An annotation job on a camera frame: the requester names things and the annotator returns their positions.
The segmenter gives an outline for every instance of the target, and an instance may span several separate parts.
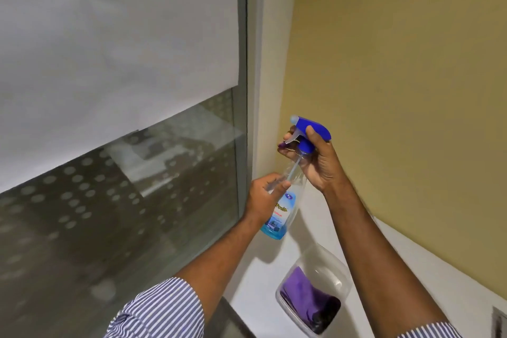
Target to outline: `rolled-up sleeve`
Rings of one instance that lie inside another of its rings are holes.
[[[462,338],[449,322],[436,322],[406,332],[398,338]]]
[[[105,338],[200,338],[204,313],[192,287],[180,278],[138,294],[107,328]]]

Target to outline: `purple cloth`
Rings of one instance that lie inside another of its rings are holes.
[[[313,287],[299,266],[289,275],[280,292],[301,320],[312,330],[316,324],[323,322],[322,317],[329,319],[326,323],[327,327],[340,307],[339,299]]]

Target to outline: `hand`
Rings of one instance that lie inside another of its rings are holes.
[[[252,181],[246,200],[244,219],[252,220],[258,224],[259,228],[269,220],[276,203],[290,187],[289,181],[282,181],[276,185],[271,194],[268,193],[267,185],[280,177],[280,174],[271,173]]]
[[[283,136],[283,140],[289,139],[294,133],[294,130],[295,126],[292,126],[289,132]],[[312,155],[303,158],[301,162],[299,162],[299,165],[310,183],[321,192],[324,192],[328,188],[336,187],[336,185],[347,183],[349,180],[338,160],[338,156],[336,155],[331,141],[327,143],[315,132],[312,126],[306,128],[306,136],[315,146],[315,151]],[[296,142],[294,142],[294,144],[285,144],[285,142],[282,142],[278,145],[278,152],[296,161],[298,155],[292,150],[296,147]]]

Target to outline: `brand logo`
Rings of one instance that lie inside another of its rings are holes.
[[[276,208],[280,209],[280,211],[287,211],[287,207],[281,207],[278,203],[276,204]]]

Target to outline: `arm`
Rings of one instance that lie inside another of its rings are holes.
[[[243,218],[209,249],[173,278],[138,294],[111,322],[105,338],[202,337],[226,285],[254,235],[271,216],[276,202],[290,187],[269,174],[250,186]]]
[[[317,152],[302,165],[303,172],[324,193],[375,336],[393,338],[427,324],[447,322],[442,310],[365,209],[344,173],[332,144],[324,142],[311,127],[306,132]],[[294,152],[282,144],[279,145],[279,152],[295,158]]]

